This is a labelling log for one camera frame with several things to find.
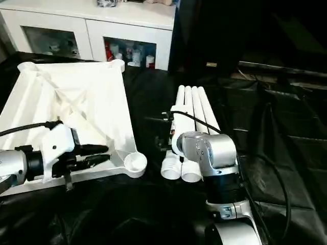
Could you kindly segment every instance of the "white cabinet top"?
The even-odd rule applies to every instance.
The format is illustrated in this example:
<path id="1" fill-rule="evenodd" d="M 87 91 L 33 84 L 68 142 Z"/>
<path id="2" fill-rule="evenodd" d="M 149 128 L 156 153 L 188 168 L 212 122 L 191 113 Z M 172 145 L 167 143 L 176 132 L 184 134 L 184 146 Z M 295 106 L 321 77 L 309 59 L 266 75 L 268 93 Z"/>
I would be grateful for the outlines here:
<path id="1" fill-rule="evenodd" d="M 100 8 L 97 7 L 97 0 L 5 0 L 0 3 L 0 9 L 64 15 L 165 30 L 173 29 L 175 18 L 175 6 L 118 2 L 116 7 Z"/>

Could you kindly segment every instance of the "white cabinet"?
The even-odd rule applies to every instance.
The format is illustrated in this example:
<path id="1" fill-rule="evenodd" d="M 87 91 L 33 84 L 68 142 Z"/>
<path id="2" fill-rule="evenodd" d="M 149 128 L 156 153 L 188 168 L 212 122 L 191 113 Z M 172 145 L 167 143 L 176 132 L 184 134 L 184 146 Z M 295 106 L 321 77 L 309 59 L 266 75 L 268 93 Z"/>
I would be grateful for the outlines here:
<path id="1" fill-rule="evenodd" d="M 100 8 L 96 0 L 6 0 L 0 13 L 18 51 L 106 61 L 115 46 L 127 62 L 133 60 L 127 54 L 132 50 L 141 53 L 142 66 L 150 55 L 152 66 L 168 69 L 175 6 L 119 2 Z"/>
<path id="2" fill-rule="evenodd" d="M 18 51 L 93 59 L 84 19 L 6 9 L 0 12 Z"/>

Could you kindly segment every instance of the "black cable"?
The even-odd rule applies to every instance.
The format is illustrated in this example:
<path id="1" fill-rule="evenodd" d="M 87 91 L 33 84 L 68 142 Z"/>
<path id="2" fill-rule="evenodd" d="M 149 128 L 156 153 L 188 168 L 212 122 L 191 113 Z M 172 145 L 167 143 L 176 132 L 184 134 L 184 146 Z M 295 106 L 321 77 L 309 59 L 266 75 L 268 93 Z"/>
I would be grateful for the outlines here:
<path id="1" fill-rule="evenodd" d="M 198 118 L 196 118 L 194 116 L 191 116 L 191 115 L 189 115 L 189 114 L 187 114 L 185 112 L 181 112 L 181 111 L 170 111 L 170 113 L 172 113 L 172 114 L 181 114 L 181 115 L 187 116 L 187 117 L 189 117 L 189 118 L 197 121 L 198 123 L 201 123 L 201 124 L 205 125 L 206 127 L 208 127 L 210 129 L 216 131 L 219 134 L 222 133 L 221 130 L 219 130 L 219 129 L 211 126 L 210 124 L 207 124 L 206 122 L 204 122 L 204 121 L 202 121 L 202 120 L 200 120 L 200 119 L 198 119 Z M 287 187 L 286 187 L 286 185 L 285 185 L 285 183 L 283 181 L 283 178 L 282 178 L 281 174 L 279 173 L 278 169 L 276 168 L 276 166 L 274 165 L 274 163 L 273 163 L 272 160 L 270 160 L 267 156 L 262 156 L 262 155 L 259 155 L 259 154 L 252 154 L 252 155 L 254 155 L 254 156 L 262 159 L 263 161 L 265 161 L 266 163 L 268 163 L 273 168 L 274 173 L 276 174 L 276 176 L 278 178 L 278 181 L 279 181 L 279 183 L 280 183 L 280 185 L 281 185 L 281 187 L 283 189 L 283 193 L 284 193 L 284 197 L 285 197 L 285 202 L 286 202 L 286 224 L 285 224 L 285 228 L 284 228 L 283 234 L 281 236 L 281 239 L 284 239 L 285 236 L 286 236 L 286 234 L 287 234 L 287 232 L 288 232 L 289 224 L 290 224 L 290 221 L 291 221 L 291 203 L 290 203 L 290 199 L 289 199 L 289 194 L 288 194 Z M 242 171 L 242 168 L 241 168 L 241 161 L 240 161 L 240 158 L 239 158 L 239 155 L 238 154 L 237 154 L 237 161 L 239 163 L 239 169 L 240 169 L 241 179 L 242 180 L 245 180 L 244 175 L 243 175 L 243 171 Z M 244 185 L 244 189 L 245 189 L 245 191 L 246 191 L 246 193 L 248 195 L 249 201 L 251 202 L 251 204 L 252 204 L 252 206 L 253 206 L 253 208 L 254 208 L 257 216 L 258 216 L 258 220 L 261 223 L 261 226 L 262 226 L 262 228 L 264 229 L 264 232 L 267 235 L 268 240 L 272 244 L 274 244 L 274 241 L 273 241 L 273 239 L 272 239 L 272 237 L 270 235 L 270 232 L 269 232 L 269 230 L 268 230 L 268 228 L 267 228 L 264 220 L 262 219 L 262 217 L 261 217 L 261 215 L 260 215 L 260 213 L 258 211 L 258 208 L 256 207 L 256 204 L 255 204 L 255 202 L 254 202 L 254 200 L 252 198 L 252 195 L 251 195 L 251 193 L 248 190 L 248 188 L 247 188 L 246 185 Z"/>
<path id="2" fill-rule="evenodd" d="M 15 132 L 18 132 L 18 131 L 38 128 L 38 127 L 46 127 L 46 128 L 52 129 L 53 127 L 55 127 L 56 125 L 61 124 L 61 123 L 62 123 L 62 121 L 58 120 L 58 121 L 40 122 L 38 124 L 24 125 L 24 126 L 20 126 L 20 127 L 17 127 L 17 128 L 4 130 L 4 131 L 0 132 L 0 137 L 4 136 L 4 135 L 7 135 L 7 134 L 15 133 Z"/>
<path id="3" fill-rule="evenodd" d="M 202 120 L 200 120 L 200 119 L 198 119 L 198 118 L 196 118 L 194 116 L 191 116 L 191 115 L 187 114 L 186 112 L 170 111 L 170 113 L 172 113 L 172 114 L 181 114 L 181 115 L 187 116 L 188 118 L 191 118 L 194 121 L 197 121 L 198 123 L 201 123 L 201 124 L 205 125 L 209 129 L 212 129 L 212 130 L 216 131 L 217 133 L 222 134 L 222 131 L 220 131 L 219 129 L 215 128 L 214 126 L 211 126 L 210 124 L 207 124 L 206 122 L 204 122 L 204 121 L 202 121 Z"/>
<path id="4" fill-rule="evenodd" d="M 243 152 L 243 153 L 247 154 L 247 152 L 244 150 L 241 150 L 241 149 L 237 149 L 237 150 L 239 152 Z M 283 189 L 284 198 L 285 198 L 285 202 L 286 202 L 286 223 L 285 223 L 285 228 L 284 228 L 283 234 L 281 236 L 281 239 L 284 239 L 286 237 L 286 234 L 289 229 L 289 225 L 291 222 L 291 213 L 292 213 L 291 202 L 290 202 L 290 197 L 289 197 L 287 187 L 283 181 L 281 174 L 279 173 L 277 167 L 275 166 L 275 164 L 273 163 L 273 161 L 271 159 L 269 159 L 265 155 L 259 155 L 259 154 L 250 154 L 250 155 L 260 158 L 261 160 L 263 160 L 265 163 L 268 163 L 272 167 L 272 169 L 274 170 L 274 173 L 275 173 L 276 177 L 278 178 L 278 181 Z"/>

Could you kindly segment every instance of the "pvc pipe end cap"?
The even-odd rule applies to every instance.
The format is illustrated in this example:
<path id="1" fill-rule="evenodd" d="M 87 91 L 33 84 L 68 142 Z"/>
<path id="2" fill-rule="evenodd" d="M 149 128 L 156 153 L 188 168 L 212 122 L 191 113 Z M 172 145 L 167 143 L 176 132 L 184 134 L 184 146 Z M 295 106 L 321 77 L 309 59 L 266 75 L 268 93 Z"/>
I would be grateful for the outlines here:
<path id="1" fill-rule="evenodd" d="M 201 175 L 198 175 L 196 173 L 187 173 L 182 175 L 182 179 L 189 183 L 196 183 L 201 180 Z"/>
<path id="2" fill-rule="evenodd" d="M 177 180 L 180 178 L 182 163 L 179 157 L 168 157 L 162 161 L 161 175 L 168 180 Z"/>
<path id="3" fill-rule="evenodd" d="M 147 166 L 148 160 L 145 155 L 140 152 L 129 154 L 125 160 L 124 165 L 130 172 L 141 172 Z"/>

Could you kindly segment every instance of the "white pipe bundle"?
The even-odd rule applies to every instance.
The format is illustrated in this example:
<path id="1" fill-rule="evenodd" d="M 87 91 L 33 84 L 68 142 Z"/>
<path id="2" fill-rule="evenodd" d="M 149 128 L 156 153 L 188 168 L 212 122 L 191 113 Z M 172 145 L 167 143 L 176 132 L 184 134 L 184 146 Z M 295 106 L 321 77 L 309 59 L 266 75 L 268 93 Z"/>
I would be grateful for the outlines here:
<path id="1" fill-rule="evenodd" d="M 176 106 L 184 105 L 185 87 L 180 85 L 177 91 Z M 171 131 L 175 130 L 174 122 L 171 126 Z M 179 156 L 173 151 L 167 151 L 166 157 L 162 161 L 161 175 L 169 180 L 177 180 L 181 175 L 182 163 L 179 161 Z"/>

